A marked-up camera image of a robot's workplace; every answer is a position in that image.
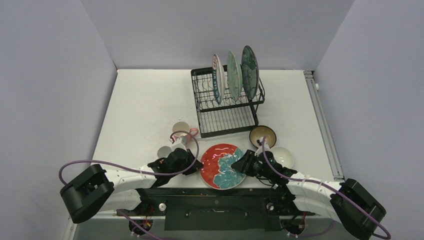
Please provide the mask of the white plate blue rim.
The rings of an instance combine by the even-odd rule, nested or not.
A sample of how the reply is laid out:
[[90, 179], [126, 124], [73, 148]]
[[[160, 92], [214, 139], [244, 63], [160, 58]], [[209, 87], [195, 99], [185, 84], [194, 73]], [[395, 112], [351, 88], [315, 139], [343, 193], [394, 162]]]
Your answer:
[[217, 54], [214, 54], [212, 58], [212, 86], [215, 100], [220, 105], [224, 97], [226, 83], [225, 71]]

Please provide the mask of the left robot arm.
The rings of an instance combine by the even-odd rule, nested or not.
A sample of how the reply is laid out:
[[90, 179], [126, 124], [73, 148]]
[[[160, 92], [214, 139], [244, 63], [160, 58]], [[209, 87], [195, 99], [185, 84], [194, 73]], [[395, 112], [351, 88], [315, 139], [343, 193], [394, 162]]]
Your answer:
[[110, 170], [102, 168], [103, 164], [104, 161], [92, 161], [92, 165], [64, 183], [59, 192], [75, 224], [103, 211], [130, 210], [143, 215], [149, 210], [149, 201], [142, 197], [141, 189], [161, 187], [176, 175], [191, 175], [204, 166], [191, 150], [180, 147], [139, 168], [111, 163], [116, 169]]

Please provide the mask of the red teal plate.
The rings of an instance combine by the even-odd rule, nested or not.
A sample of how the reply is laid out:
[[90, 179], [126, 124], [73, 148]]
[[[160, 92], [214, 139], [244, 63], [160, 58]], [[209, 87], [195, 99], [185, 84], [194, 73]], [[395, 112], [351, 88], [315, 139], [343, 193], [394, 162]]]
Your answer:
[[240, 185], [246, 178], [231, 167], [240, 160], [244, 152], [237, 146], [220, 143], [211, 146], [202, 155], [200, 162], [203, 168], [199, 170], [202, 180], [215, 190], [230, 190]]

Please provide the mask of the black wire dish rack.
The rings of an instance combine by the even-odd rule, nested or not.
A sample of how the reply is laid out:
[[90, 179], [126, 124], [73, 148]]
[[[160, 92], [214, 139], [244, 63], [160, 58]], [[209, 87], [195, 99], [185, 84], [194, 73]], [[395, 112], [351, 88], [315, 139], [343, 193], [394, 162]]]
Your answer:
[[221, 103], [218, 103], [214, 95], [213, 69], [192, 69], [190, 74], [202, 138], [251, 131], [259, 125], [257, 110], [265, 102], [265, 90], [261, 81], [258, 82], [253, 99], [248, 99], [242, 91], [239, 99], [234, 101], [229, 88], [226, 88]]

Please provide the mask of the light green flower plate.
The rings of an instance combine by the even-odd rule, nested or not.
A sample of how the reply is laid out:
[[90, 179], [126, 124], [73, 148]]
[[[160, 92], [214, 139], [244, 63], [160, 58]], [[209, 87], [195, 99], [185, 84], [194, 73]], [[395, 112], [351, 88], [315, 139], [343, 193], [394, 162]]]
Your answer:
[[243, 77], [241, 64], [232, 51], [227, 53], [227, 81], [231, 98], [237, 102], [242, 92]]

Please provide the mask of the small orange mug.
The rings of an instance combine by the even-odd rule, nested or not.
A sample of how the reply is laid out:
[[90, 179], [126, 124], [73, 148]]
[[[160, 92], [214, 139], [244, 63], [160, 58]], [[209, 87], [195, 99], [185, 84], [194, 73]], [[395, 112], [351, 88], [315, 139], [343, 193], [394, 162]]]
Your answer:
[[167, 158], [171, 153], [173, 152], [172, 148], [170, 146], [162, 146], [157, 150], [157, 157], [159, 159], [161, 158]]

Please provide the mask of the dark blue plate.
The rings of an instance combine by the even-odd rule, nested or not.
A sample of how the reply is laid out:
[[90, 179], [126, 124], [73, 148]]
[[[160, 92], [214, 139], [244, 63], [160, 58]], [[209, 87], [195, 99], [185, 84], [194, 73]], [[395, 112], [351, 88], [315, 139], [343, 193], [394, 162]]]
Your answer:
[[253, 100], [259, 85], [259, 66], [253, 49], [246, 45], [241, 57], [242, 83], [246, 97]]

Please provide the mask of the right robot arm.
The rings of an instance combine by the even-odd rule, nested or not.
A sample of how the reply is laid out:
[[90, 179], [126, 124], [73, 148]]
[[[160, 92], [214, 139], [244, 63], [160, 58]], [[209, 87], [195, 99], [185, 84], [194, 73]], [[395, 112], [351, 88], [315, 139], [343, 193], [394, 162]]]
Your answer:
[[249, 177], [264, 177], [287, 193], [282, 199], [287, 213], [299, 210], [330, 218], [359, 240], [370, 239], [387, 214], [357, 180], [337, 182], [310, 177], [282, 166], [271, 151], [255, 154], [248, 150], [231, 168]]

